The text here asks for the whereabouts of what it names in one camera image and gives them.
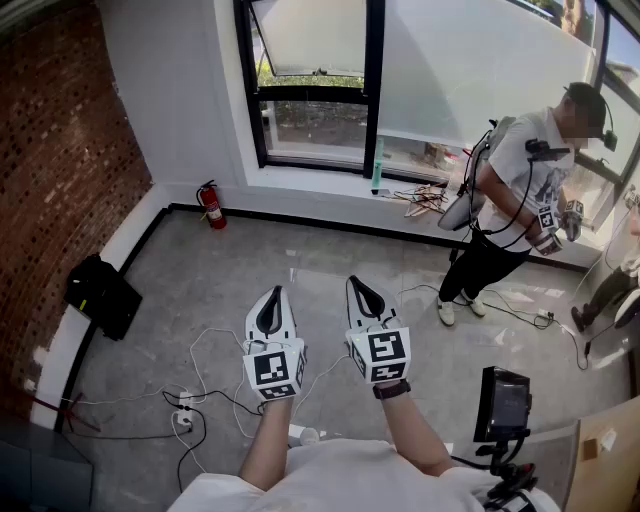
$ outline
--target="wooden table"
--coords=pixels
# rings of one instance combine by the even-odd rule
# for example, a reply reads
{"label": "wooden table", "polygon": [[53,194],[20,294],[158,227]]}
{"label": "wooden table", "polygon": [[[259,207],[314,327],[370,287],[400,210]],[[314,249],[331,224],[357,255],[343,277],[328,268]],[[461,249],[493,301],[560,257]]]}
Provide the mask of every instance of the wooden table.
{"label": "wooden table", "polygon": [[[600,446],[616,431],[611,451]],[[576,463],[567,512],[627,512],[640,478],[640,397],[580,420]],[[597,457],[585,459],[585,441],[595,439]]]}

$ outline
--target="person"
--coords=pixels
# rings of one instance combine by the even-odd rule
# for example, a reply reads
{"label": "person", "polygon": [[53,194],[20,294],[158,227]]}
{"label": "person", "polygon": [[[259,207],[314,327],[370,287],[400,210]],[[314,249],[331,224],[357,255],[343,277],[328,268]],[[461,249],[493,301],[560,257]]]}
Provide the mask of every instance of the person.
{"label": "person", "polygon": [[[575,152],[587,139],[602,137],[605,116],[600,93],[589,84],[575,82],[555,108],[525,114],[509,126],[476,180],[476,188],[493,203],[493,213],[486,225],[480,222],[480,229],[473,230],[469,248],[451,266],[440,287],[438,314],[445,325],[455,322],[453,300],[459,294],[478,317],[486,314],[481,290],[524,263],[531,251],[530,242],[542,234],[537,220],[541,207],[556,205],[564,211],[562,182],[574,168]],[[529,192],[518,213],[531,174],[531,155],[525,143],[532,139],[546,141],[552,149],[566,148],[569,153],[557,161],[533,164]],[[513,224],[503,229],[516,214]],[[495,233],[484,234],[481,230]]]}
{"label": "person", "polygon": [[[484,510],[479,500],[500,479],[454,466],[408,389],[382,399],[395,447],[335,439],[287,450],[293,397],[268,402],[239,476],[198,476],[169,512]],[[538,489],[532,499],[535,510],[559,512]]]}
{"label": "person", "polygon": [[[631,236],[640,237],[640,219],[638,218],[638,206],[631,209],[629,232]],[[636,245],[625,255],[622,263],[613,273],[598,286],[593,294],[591,302],[585,304],[580,311],[577,307],[571,308],[573,318],[578,331],[582,332],[589,327],[602,310],[614,298],[638,287],[638,271],[640,270],[640,238]]]}

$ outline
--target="window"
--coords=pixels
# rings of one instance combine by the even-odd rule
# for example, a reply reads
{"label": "window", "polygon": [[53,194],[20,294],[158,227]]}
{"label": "window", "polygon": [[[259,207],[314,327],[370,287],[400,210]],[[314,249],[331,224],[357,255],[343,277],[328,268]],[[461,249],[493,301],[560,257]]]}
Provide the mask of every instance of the window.
{"label": "window", "polygon": [[384,1],[234,1],[259,165],[370,177]]}
{"label": "window", "polygon": [[562,2],[556,0],[507,0],[548,21],[558,29],[591,46],[595,27],[595,0]]}
{"label": "window", "polygon": [[618,137],[615,152],[591,140],[565,184],[592,226],[640,158],[640,39],[607,2],[234,5],[260,167],[370,178],[381,140],[384,176],[444,184],[464,174],[490,119],[554,105],[571,82],[601,91]]}
{"label": "window", "polygon": [[467,155],[458,147],[389,136],[383,141],[382,168],[399,175],[424,175],[430,181],[447,183],[451,172],[467,162]]}
{"label": "window", "polygon": [[323,101],[261,103],[267,154],[364,163],[367,106]]}
{"label": "window", "polygon": [[613,191],[613,183],[577,164],[562,186],[568,201],[578,199],[584,204],[584,219],[593,221]]}

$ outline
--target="wristwatch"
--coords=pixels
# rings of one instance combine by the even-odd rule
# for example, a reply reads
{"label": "wristwatch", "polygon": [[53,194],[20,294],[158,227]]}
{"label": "wristwatch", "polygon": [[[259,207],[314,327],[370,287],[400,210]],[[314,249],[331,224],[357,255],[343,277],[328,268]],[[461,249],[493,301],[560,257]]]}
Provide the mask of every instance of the wristwatch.
{"label": "wristwatch", "polygon": [[407,379],[399,380],[395,386],[380,389],[378,386],[373,386],[373,396],[378,400],[387,400],[394,396],[400,396],[403,393],[411,391],[411,385],[407,382]]}

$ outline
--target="white sneaker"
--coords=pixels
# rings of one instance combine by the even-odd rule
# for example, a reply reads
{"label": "white sneaker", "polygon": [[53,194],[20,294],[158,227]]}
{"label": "white sneaker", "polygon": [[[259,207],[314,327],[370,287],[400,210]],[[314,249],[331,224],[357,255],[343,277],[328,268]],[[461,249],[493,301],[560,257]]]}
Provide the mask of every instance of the white sneaker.
{"label": "white sneaker", "polygon": [[442,302],[440,297],[438,297],[438,315],[444,325],[451,327],[456,321],[456,317],[453,312],[453,302]]}
{"label": "white sneaker", "polygon": [[471,307],[471,311],[473,311],[476,316],[482,318],[487,314],[487,308],[485,307],[484,302],[482,302],[480,295],[478,295],[474,300],[471,300],[469,297],[467,297],[466,292],[462,290],[462,298],[464,298],[464,300],[468,302],[467,305]]}

